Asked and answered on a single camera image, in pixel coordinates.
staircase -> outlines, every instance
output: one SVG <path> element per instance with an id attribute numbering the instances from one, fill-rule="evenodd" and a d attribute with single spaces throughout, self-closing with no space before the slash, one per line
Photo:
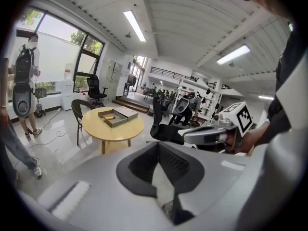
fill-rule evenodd
<path id="1" fill-rule="evenodd" d="M 149 111 L 149 106 L 146 106 L 136 100 L 126 97 L 116 97 L 116 99 L 112 100 L 112 102 L 142 113 L 148 113 Z"/>

railing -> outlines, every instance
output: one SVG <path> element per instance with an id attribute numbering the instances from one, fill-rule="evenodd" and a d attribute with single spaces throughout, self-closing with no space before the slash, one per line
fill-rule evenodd
<path id="1" fill-rule="evenodd" d="M 211 89 L 215 89 L 216 88 L 216 84 L 217 84 L 217 82 L 207 83 L 208 87 L 210 87 Z"/>
<path id="2" fill-rule="evenodd" d="M 185 76 L 185 79 L 189 79 L 191 81 L 197 82 L 197 79 L 195 79 L 194 77 Z"/>
<path id="3" fill-rule="evenodd" d="M 165 76 L 171 79 L 176 79 L 176 80 L 181 80 L 183 78 L 183 75 L 180 75 L 175 72 L 171 72 L 165 69 L 157 68 L 157 67 L 151 67 L 151 73 L 156 74 L 156 75 L 161 75 Z M 185 76 L 185 79 L 190 79 L 192 81 L 195 81 L 195 79 Z"/>
<path id="4" fill-rule="evenodd" d="M 233 88 L 231 88 L 230 86 L 228 86 L 225 83 L 223 83 L 221 89 L 225 90 L 225 89 L 233 89 Z"/>

cable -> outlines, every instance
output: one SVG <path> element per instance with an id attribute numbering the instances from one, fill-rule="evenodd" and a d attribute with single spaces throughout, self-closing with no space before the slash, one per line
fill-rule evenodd
<path id="1" fill-rule="evenodd" d="M 54 119 L 55 117 L 56 117 L 56 115 L 58 115 L 60 112 L 61 112 L 61 110 L 62 110 L 62 106 L 60 106 L 60 111 L 57 113 L 57 114 L 55 114 L 50 120 L 49 120 L 49 122 L 48 123 L 46 123 L 44 126 L 43 126 L 43 128 L 42 128 L 42 130 L 44 130 L 44 128 L 51 122 L 51 120 L 52 119 Z"/>
<path id="2" fill-rule="evenodd" d="M 32 148 L 33 146 L 36 146 L 36 145 L 47 145 L 47 144 L 50 144 L 50 143 L 53 142 L 56 138 L 58 138 L 58 137 L 63 137 L 63 136 L 65 135 L 65 134 L 63 134 L 63 135 L 60 135 L 60 134 L 61 134 L 61 131 L 57 131 L 57 132 L 56 132 L 56 137 L 55 137 L 52 141 L 50 141 L 50 142 L 48 142 L 48 143 L 33 144 L 33 145 L 31 145 L 27 150 L 29 150 L 30 148 Z M 32 156 L 32 157 L 35 158 L 35 159 L 38 159 L 39 161 L 41 161 L 41 159 L 40 159 L 39 157 L 35 157 L 35 156 Z"/>
<path id="3" fill-rule="evenodd" d="M 49 122 L 46 123 L 46 124 L 43 126 L 42 130 L 44 130 L 44 128 L 51 122 L 52 119 L 54 119 L 54 118 L 61 112 L 61 110 L 62 110 L 62 106 L 60 107 L 60 111 L 59 111 L 57 114 L 55 114 L 55 115 L 49 120 Z M 32 148 L 33 146 L 36 146 L 36 145 L 48 145 L 48 144 L 50 144 L 51 142 L 55 141 L 56 138 L 58 138 L 58 137 L 63 137 L 65 134 L 61 135 L 61 131 L 56 131 L 56 137 L 55 137 L 53 140 L 51 140 L 50 142 L 48 142 L 48 143 L 33 144 L 33 145 L 31 145 L 27 150 L 29 150 L 30 148 Z M 38 159 L 38 160 L 41 162 L 41 159 L 40 159 L 39 157 L 33 156 L 33 158 Z"/>

cardboard box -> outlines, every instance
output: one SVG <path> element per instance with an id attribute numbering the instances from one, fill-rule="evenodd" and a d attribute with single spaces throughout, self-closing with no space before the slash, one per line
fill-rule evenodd
<path id="1" fill-rule="evenodd" d="M 116 126 L 119 126 L 125 122 L 127 122 L 127 117 L 125 117 L 124 115 L 118 113 L 115 110 L 107 110 L 107 111 L 102 111 L 98 113 L 99 118 L 101 118 L 102 120 L 104 120 L 105 123 L 107 123 L 110 127 L 114 128 Z M 109 116 L 119 116 L 118 118 L 112 119 L 112 120 L 106 120 L 106 117 Z"/>
<path id="2" fill-rule="evenodd" d="M 114 110 L 127 117 L 128 121 L 138 117 L 138 113 L 136 111 L 128 109 L 127 107 L 124 106 L 114 108 Z"/>

fluorescent light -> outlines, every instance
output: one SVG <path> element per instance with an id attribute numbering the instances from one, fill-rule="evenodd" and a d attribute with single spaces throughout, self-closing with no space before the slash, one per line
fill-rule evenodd
<path id="1" fill-rule="evenodd" d="M 268 96 L 259 96 L 260 99 L 268 99 L 268 100 L 274 100 L 274 97 L 268 97 Z"/>
<path id="2" fill-rule="evenodd" d="M 294 27 L 293 27 L 292 23 L 289 24 L 289 28 L 290 28 L 291 32 L 293 32 Z"/>
<path id="3" fill-rule="evenodd" d="M 145 41 L 145 38 L 141 32 L 141 29 L 137 23 L 137 20 L 133 14 L 133 11 L 130 10 L 130 11 L 126 11 L 126 12 L 123 12 L 124 15 L 126 16 L 126 18 L 128 19 L 129 23 L 131 24 L 131 26 L 133 27 L 133 29 L 135 30 L 135 33 L 137 34 L 138 38 L 140 39 L 141 42 L 146 42 Z"/>
<path id="4" fill-rule="evenodd" d="M 232 59 L 234 59 L 234 58 L 236 58 L 236 57 L 238 57 L 238 56 L 244 55 L 244 54 L 246 54 L 246 53 L 248 53 L 248 52 L 250 52 L 249 47 L 248 47 L 247 45 L 243 45 L 243 46 L 241 46 L 240 48 L 238 48 L 238 49 L 232 51 L 232 52 L 229 53 L 228 55 L 226 55 L 226 56 L 224 56 L 224 57 L 218 59 L 218 60 L 217 60 L 217 63 L 218 63 L 219 65 L 222 65 L 222 64 L 224 64 L 224 63 L 226 63 L 226 62 L 228 62 L 228 61 L 231 61 Z"/>

